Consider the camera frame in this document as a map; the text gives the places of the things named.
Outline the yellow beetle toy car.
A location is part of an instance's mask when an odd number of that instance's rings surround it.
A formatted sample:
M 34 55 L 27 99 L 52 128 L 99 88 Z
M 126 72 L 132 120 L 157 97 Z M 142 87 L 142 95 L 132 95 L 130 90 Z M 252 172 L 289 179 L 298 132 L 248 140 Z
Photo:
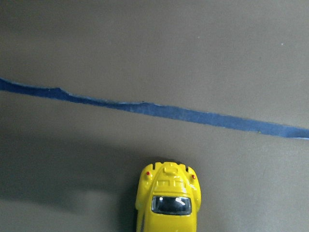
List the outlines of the yellow beetle toy car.
M 172 161 L 143 168 L 137 189 L 138 232 L 195 232 L 201 188 L 190 166 Z

